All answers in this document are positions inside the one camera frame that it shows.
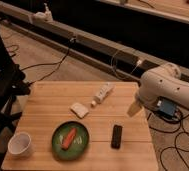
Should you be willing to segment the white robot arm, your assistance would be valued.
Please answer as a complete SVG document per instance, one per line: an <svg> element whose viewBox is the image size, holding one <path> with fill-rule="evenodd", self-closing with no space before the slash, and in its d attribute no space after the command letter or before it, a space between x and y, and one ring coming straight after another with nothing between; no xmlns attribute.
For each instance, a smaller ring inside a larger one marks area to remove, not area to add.
<svg viewBox="0 0 189 171"><path fill-rule="evenodd" d="M156 109L160 97L189 110L189 82L181 80L181 70L176 64L165 63L142 74L140 87L128 109L128 115L134 116L142 107Z"/></svg>

